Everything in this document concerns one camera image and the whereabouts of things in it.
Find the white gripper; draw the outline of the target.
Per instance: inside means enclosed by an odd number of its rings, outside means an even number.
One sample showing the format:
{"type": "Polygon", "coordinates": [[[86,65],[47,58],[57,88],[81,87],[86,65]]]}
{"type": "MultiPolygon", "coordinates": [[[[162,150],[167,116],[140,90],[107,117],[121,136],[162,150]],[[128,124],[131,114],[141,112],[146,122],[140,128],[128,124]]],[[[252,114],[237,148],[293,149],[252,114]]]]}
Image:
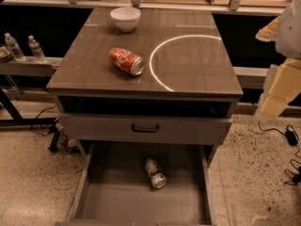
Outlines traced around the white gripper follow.
{"type": "Polygon", "coordinates": [[[255,39],[276,41],[277,52],[289,57],[280,66],[270,66],[257,104],[256,116],[278,117],[301,93],[301,0],[293,0],[255,39]]]}

